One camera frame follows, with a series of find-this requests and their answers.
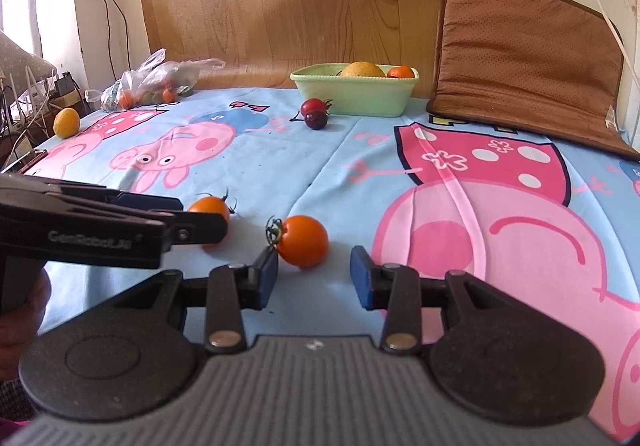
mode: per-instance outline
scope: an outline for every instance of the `human hand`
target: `human hand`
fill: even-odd
[[[43,269],[24,305],[0,315],[0,381],[17,379],[20,356],[37,336],[50,296],[51,283]]]

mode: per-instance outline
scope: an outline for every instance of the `plastic bag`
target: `plastic bag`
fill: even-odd
[[[203,70],[224,68],[222,60],[164,61],[166,51],[160,49],[147,58],[137,70],[125,71],[121,79],[100,95],[102,109],[107,112],[129,110],[141,105],[158,105],[177,101],[198,82]]]

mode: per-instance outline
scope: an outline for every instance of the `red cherry tomato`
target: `red cherry tomato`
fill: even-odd
[[[130,90],[121,90],[118,96],[119,96],[118,105],[120,106],[121,109],[130,110],[134,106],[136,106],[135,99]]]
[[[173,103],[177,97],[178,97],[178,94],[176,94],[175,90],[173,89],[167,88],[162,91],[163,103]]]
[[[307,114],[311,112],[326,112],[327,104],[323,100],[319,100],[318,98],[311,98],[310,100],[306,100],[300,106],[300,114],[304,118]]]
[[[292,266],[317,266],[329,253],[329,237],[324,226],[312,217],[295,215],[276,220],[271,227],[279,232],[276,249]]]

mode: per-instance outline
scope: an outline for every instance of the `white cable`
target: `white cable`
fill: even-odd
[[[629,67],[629,70],[631,70],[631,76],[634,80],[634,83],[636,84],[636,87],[638,88],[638,92],[640,92],[640,79],[638,79],[638,74],[636,74],[636,69],[634,68],[634,65],[631,63],[631,58],[629,57],[629,54],[626,52],[625,46],[622,44],[622,40],[620,39],[620,36],[616,32],[616,28],[613,27],[613,24],[611,23],[611,20],[607,16],[607,13],[605,12],[604,7],[602,7],[601,1],[596,0],[596,2],[598,3],[598,7],[600,8],[600,12],[604,17],[605,22],[607,22],[609,29],[611,29],[611,32],[613,33],[613,36],[616,39],[616,42],[618,43],[618,47],[620,47],[620,50],[622,51],[622,55],[625,59],[625,63]],[[636,132],[638,131],[639,122],[640,122],[640,110],[636,115],[636,124],[634,125],[633,133],[629,137],[631,145],[633,145],[634,139],[636,138]]]
[[[31,118],[31,121],[29,122],[27,127],[24,129],[23,133],[21,133],[20,136],[18,136],[18,139],[15,140],[14,147],[11,149],[11,152],[9,153],[9,155],[11,155],[12,153],[15,152],[15,149],[18,148],[18,143],[20,143],[20,140],[24,137],[24,134],[27,133],[27,131],[30,129],[31,125],[33,124],[33,121],[35,121],[38,118],[38,116],[40,115],[40,112],[42,111],[42,109],[47,105],[47,103],[48,103],[47,99],[49,97],[49,93],[51,92],[51,89],[53,88],[53,85],[55,83],[55,81],[53,80],[54,76],[55,76],[55,71],[53,71],[51,73],[51,83],[49,85],[49,89],[47,89],[47,93],[46,93],[46,95],[44,97],[44,101],[40,105],[40,108],[38,109],[38,111]]]

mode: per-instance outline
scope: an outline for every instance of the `metal screw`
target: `metal screw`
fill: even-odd
[[[309,350],[320,350],[324,347],[324,343],[322,343],[322,341],[320,340],[313,340],[313,341],[309,341],[309,343],[306,344],[306,348]]]
[[[222,349],[235,347],[241,341],[242,336],[236,331],[216,331],[209,335],[209,343]]]
[[[405,332],[397,332],[391,334],[386,339],[386,346],[393,350],[409,350],[413,349],[418,344],[418,340]]]

